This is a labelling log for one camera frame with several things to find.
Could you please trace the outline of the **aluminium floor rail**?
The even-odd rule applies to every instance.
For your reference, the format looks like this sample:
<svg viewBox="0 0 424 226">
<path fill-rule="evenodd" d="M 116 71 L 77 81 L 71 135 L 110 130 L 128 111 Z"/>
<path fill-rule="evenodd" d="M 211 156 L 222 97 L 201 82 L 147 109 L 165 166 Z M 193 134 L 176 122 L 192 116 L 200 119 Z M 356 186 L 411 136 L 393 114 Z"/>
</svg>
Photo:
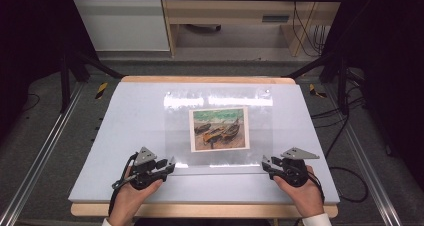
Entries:
<svg viewBox="0 0 424 226">
<path fill-rule="evenodd" d="M 360 139 L 355 133 L 353 126 L 349 122 L 350 104 L 356 99 L 362 101 L 362 93 L 356 87 L 350 87 L 345 93 L 343 93 L 343 96 L 347 99 L 346 105 L 348 114 L 344 116 L 341 112 L 337 113 L 338 117 L 344 121 L 344 125 L 340 133 L 343 134 L 347 142 L 347 147 L 356 162 L 360 176 L 368 189 L 368 194 L 373 198 L 385 226 L 402 226 L 402 222 L 397 211 L 395 210 L 377 172 L 371 164 L 371 161 L 368 158 Z"/>
<path fill-rule="evenodd" d="M 70 101 L 65 109 L 59 114 L 48 137 L 44 141 L 31 167 L 27 171 L 22 183 L 16 191 L 4 213 L 0 216 L 0 226 L 14 226 L 22 212 L 29 196 L 31 195 L 47 161 L 53 152 L 67 122 L 74 111 L 81 96 L 85 84 L 77 82 L 71 94 Z"/>
</svg>

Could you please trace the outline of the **white cabinet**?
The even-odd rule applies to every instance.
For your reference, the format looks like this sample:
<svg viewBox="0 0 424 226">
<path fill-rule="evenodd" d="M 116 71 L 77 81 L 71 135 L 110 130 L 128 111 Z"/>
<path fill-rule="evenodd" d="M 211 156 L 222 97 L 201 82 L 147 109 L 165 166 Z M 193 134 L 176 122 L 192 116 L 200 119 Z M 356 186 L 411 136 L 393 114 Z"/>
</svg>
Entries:
<svg viewBox="0 0 424 226">
<path fill-rule="evenodd" d="M 160 0 L 75 0 L 96 51 L 168 51 Z"/>
</svg>

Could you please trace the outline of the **clear acrylic photo frame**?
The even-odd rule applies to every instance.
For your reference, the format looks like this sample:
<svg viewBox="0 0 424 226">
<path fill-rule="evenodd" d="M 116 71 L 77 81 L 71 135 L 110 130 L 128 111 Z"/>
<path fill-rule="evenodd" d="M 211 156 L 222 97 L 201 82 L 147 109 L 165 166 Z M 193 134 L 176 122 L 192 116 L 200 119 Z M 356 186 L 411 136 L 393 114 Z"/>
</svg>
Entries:
<svg viewBox="0 0 424 226">
<path fill-rule="evenodd" d="M 256 166 L 272 152 L 274 100 L 268 87 L 216 87 L 167 93 L 165 107 L 166 154 L 179 167 Z M 197 109 L 247 107 L 250 148 L 247 150 L 192 152 L 189 111 Z"/>
</svg>

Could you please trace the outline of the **black curtain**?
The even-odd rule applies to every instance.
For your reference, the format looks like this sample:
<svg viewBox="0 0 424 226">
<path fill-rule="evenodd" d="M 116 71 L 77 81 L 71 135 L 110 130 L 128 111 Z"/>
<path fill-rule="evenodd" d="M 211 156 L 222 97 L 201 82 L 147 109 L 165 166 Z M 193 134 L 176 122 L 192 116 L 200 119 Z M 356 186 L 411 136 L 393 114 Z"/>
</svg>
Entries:
<svg viewBox="0 0 424 226">
<path fill-rule="evenodd" d="M 62 61 L 78 79 L 88 78 L 78 53 L 97 57 L 74 0 L 0 0 L 0 142 L 34 81 L 58 72 Z"/>
<path fill-rule="evenodd" d="M 424 0 L 345 0 L 324 52 L 365 74 L 389 144 L 424 190 Z"/>
</svg>

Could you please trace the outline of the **painted boats picture card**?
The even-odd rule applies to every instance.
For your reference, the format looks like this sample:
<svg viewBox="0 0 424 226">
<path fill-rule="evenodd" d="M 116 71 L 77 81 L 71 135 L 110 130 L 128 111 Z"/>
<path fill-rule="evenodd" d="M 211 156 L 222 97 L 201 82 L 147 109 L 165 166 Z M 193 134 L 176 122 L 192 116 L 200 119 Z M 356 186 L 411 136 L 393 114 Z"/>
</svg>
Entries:
<svg viewBox="0 0 424 226">
<path fill-rule="evenodd" d="M 189 126 L 192 152 L 250 148 L 247 107 L 190 110 Z"/>
</svg>

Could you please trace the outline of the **grey desk label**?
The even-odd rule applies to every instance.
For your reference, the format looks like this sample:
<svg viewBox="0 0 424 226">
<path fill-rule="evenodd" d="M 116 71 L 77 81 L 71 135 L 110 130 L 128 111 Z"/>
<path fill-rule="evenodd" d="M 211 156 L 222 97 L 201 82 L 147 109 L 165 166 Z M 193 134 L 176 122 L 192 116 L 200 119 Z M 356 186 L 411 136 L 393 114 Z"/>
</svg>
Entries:
<svg viewBox="0 0 424 226">
<path fill-rule="evenodd" d="M 287 23 L 290 19 L 289 15 L 263 15 L 263 23 Z"/>
</svg>

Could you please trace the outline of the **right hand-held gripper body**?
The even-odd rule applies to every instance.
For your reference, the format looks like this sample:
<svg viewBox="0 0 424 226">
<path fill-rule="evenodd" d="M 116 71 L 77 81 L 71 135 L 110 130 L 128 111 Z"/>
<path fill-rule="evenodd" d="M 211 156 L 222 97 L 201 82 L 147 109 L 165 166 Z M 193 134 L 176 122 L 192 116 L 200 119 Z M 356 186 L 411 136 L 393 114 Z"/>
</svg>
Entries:
<svg viewBox="0 0 424 226">
<path fill-rule="evenodd" d="M 293 187 L 301 187 L 308 181 L 308 170 L 305 159 L 319 159 L 311 152 L 293 147 L 279 157 L 272 156 L 277 174 Z"/>
</svg>

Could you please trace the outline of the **person's right hand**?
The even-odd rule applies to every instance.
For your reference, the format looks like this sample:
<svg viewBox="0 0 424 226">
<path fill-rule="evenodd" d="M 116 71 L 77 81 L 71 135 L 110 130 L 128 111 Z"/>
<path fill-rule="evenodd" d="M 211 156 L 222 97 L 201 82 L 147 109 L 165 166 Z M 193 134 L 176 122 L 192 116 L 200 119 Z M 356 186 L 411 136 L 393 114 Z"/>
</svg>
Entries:
<svg viewBox="0 0 424 226">
<path fill-rule="evenodd" d="M 323 199 L 318 186 L 311 180 L 301 187 L 293 187 L 279 176 L 273 177 L 278 187 L 293 201 L 303 218 L 309 218 L 324 213 Z"/>
</svg>

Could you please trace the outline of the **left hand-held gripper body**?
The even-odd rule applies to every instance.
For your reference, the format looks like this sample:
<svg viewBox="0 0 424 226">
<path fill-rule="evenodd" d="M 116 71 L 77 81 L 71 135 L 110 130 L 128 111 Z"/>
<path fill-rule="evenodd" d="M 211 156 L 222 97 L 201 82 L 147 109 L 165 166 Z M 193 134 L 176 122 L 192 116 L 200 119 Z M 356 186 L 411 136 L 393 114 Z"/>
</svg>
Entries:
<svg viewBox="0 0 424 226">
<path fill-rule="evenodd" d="M 168 160 L 156 160 L 157 156 L 146 147 L 142 147 L 130 169 L 130 184 L 137 190 L 146 189 L 153 182 L 155 173 L 166 169 Z"/>
</svg>

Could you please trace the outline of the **person's left hand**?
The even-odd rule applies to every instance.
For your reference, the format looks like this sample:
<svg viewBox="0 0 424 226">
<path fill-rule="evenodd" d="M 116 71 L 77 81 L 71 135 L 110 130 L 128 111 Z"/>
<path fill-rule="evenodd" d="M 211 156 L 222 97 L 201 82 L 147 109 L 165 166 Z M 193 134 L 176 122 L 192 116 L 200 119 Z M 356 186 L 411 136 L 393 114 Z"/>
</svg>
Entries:
<svg viewBox="0 0 424 226">
<path fill-rule="evenodd" d="M 118 220 L 132 220 L 141 205 L 153 195 L 162 185 L 161 179 L 156 180 L 146 189 L 134 189 L 129 183 L 121 187 L 118 192 L 111 214 L 108 217 Z"/>
</svg>

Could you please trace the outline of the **black metal stand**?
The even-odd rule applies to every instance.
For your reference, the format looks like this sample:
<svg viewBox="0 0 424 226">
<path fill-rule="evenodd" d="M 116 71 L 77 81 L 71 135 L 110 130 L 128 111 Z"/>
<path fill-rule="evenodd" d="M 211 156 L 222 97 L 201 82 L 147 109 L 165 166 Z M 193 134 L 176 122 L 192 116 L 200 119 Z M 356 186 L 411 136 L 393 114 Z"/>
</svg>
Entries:
<svg viewBox="0 0 424 226">
<path fill-rule="evenodd" d="M 340 53 L 330 52 L 320 56 L 314 61 L 308 63 L 306 66 L 289 73 L 287 78 L 297 79 L 301 75 L 315 69 L 319 66 L 323 66 L 319 79 L 322 83 L 328 83 L 338 77 L 337 80 L 337 106 L 341 110 L 343 115 L 347 115 L 349 112 L 347 102 L 346 83 L 348 76 L 347 61 Z"/>
<path fill-rule="evenodd" d="M 72 72 L 78 82 L 86 82 L 90 77 L 90 74 L 85 68 L 86 65 L 91 65 L 115 79 L 122 79 L 125 77 L 124 74 L 121 74 L 101 63 L 99 59 L 94 59 L 93 57 L 89 57 L 78 51 L 65 51 L 60 59 L 62 94 L 61 113 L 63 113 L 71 104 L 69 72 Z"/>
</svg>

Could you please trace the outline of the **light wooden desk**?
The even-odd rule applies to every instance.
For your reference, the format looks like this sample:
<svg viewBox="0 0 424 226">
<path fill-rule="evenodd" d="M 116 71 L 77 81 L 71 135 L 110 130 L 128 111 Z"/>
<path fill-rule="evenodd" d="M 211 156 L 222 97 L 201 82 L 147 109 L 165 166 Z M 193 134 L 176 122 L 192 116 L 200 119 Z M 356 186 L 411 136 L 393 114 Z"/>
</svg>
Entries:
<svg viewBox="0 0 424 226">
<path fill-rule="evenodd" d="M 279 25 L 293 56 L 299 54 L 312 37 L 314 26 L 332 25 L 338 2 L 272 2 L 272 1 L 188 1 L 164 0 L 162 6 L 171 31 L 170 41 L 176 41 L 176 27 L 183 24 L 271 24 Z M 263 23 L 263 15 L 289 15 L 287 23 Z"/>
</svg>

